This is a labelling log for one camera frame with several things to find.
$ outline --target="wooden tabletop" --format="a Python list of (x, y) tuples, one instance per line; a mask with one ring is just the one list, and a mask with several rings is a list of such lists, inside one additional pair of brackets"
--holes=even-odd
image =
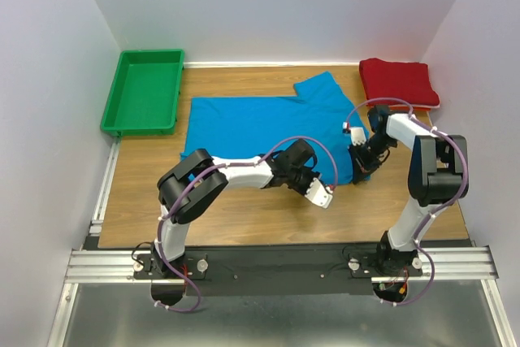
[[(354, 104), (364, 100), (357, 67), (184, 70), (175, 134), (125, 137), (121, 143), (99, 246), (133, 247), (155, 238), (159, 216), (157, 181), (180, 161), (191, 97), (294, 95), (294, 83), (324, 71), (332, 73)], [(366, 110), (360, 114), (367, 125)], [(424, 113), (418, 117), (428, 121)], [(339, 186), (326, 210), (287, 188), (224, 191), (206, 213), (192, 223), (187, 244), (378, 241), (397, 221), (408, 201), (409, 164), (410, 151), (400, 145), (392, 150), (388, 161), (370, 180), (356, 186)], [(440, 215), (426, 234), (428, 239), (467, 237), (458, 205)]]

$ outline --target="folded red towel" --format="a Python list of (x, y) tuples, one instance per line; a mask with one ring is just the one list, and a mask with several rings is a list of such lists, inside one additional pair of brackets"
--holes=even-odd
[[(439, 95), (431, 88), (426, 64), (367, 59), (359, 62), (359, 73), (367, 99), (400, 98), (416, 108), (439, 108)], [(381, 103), (402, 106), (391, 101)]]

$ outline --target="blue cloth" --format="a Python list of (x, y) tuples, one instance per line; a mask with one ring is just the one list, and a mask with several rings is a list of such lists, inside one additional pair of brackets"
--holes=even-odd
[[(342, 123), (353, 109), (330, 72), (296, 83), (296, 97), (193, 98), (188, 135), (181, 158), (205, 148), (220, 158), (251, 158), (265, 154), (276, 143), (291, 136), (309, 136), (321, 141), (338, 166), (339, 184), (352, 180), (350, 136)], [(358, 114), (351, 126), (363, 126)], [(287, 148), (292, 142), (280, 148)], [(334, 171), (329, 157), (310, 142), (318, 157), (315, 170), (322, 181), (332, 184)]]

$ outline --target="green tray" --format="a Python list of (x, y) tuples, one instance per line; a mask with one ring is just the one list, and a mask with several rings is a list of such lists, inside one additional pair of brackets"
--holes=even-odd
[(183, 61), (183, 50), (122, 52), (101, 129), (113, 136), (172, 134)]

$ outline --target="white wall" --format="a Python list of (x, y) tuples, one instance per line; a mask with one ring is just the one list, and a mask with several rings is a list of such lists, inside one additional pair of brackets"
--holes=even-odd
[(94, 0), (0, 0), (0, 345), (46, 345), (109, 152), (119, 47)]
[(124, 49), (187, 61), (419, 60), (454, 0), (96, 0)]
[(520, 340), (520, 7), (518, 0), (457, 0), (428, 48), (442, 109), (435, 124), (468, 140), (470, 235), (490, 245), (498, 286)]

